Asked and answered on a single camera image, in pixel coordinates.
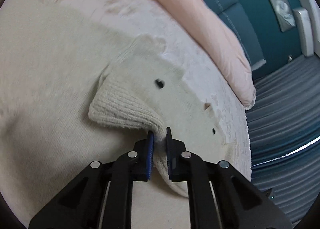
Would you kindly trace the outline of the beige knit sweater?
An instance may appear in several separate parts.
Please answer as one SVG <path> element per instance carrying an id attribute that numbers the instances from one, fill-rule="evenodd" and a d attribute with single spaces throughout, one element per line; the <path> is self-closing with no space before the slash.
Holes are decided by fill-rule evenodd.
<path id="1" fill-rule="evenodd" d="M 163 59 L 167 43 L 92 22 L 77 10 L 39 0 L 1 7 L 1 193 L 17 219 L 32 217 L 91 161 L 115 160 L 143 130 L 107 128 L 89 119 L 100 81 L 116 77 L 205 160 L 233 165 L 209 103 Z"/>

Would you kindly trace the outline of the blue grey curtain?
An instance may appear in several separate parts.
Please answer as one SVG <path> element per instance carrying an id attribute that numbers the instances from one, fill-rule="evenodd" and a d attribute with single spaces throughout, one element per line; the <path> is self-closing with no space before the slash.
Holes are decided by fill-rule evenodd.
<path id="1" fill-rule="evenodd" d="M 319 57 L 300 56 L 255 88 L 246 113 L 252 183 L 273 189 L 273 202 L 296 224 L 319 194 Z"/>

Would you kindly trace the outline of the teal upholstered headboard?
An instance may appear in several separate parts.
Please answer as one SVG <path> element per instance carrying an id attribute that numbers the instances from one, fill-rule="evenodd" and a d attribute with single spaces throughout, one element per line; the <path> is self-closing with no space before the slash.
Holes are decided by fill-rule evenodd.
<path id="1" fill-rule="evenodd" d="M 260 79 L 302 55 L 297 28 L 282 32 L 269 0 L 204 0 L 233 31 Z"/>

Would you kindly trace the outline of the pink butterfly bed blanket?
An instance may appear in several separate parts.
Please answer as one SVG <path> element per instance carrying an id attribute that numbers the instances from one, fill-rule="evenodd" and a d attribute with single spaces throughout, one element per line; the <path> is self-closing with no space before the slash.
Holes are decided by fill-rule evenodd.
<path id="1" fill-rule="evenodd" d="M 207 53 L 154 0 L 40 0 L 71 7 L 92 21 L 132 36 L 165 39 L 163 59 L 184 70 L 183 80 L 216 114 L 226 141 L 235 145 L 233 165 L 251 177 L 251 151 L 245 109 Z"/>

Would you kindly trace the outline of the pink folded duvet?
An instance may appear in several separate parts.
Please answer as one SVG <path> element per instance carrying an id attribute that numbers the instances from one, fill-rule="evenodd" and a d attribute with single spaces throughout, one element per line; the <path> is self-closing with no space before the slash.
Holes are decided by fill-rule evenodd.
<path id="1" fill-rule="evenodd" d="M 199 43 L 245 109 L 255 104 L 251 66 L 236 35 L 203 0 L 157 0 Z"/>

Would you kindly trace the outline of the white wall panel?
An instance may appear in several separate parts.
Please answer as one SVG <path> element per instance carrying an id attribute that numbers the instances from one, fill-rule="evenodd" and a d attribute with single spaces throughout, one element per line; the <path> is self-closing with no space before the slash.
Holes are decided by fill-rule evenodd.
<path id="1" fill-rule="evenodd" d="M 314 44 L 309 13 L 304 8 L 296 8 L 293 10 L 293 14 L 299 32 L 302 54 L 305 57 L 313 56 Z"/>

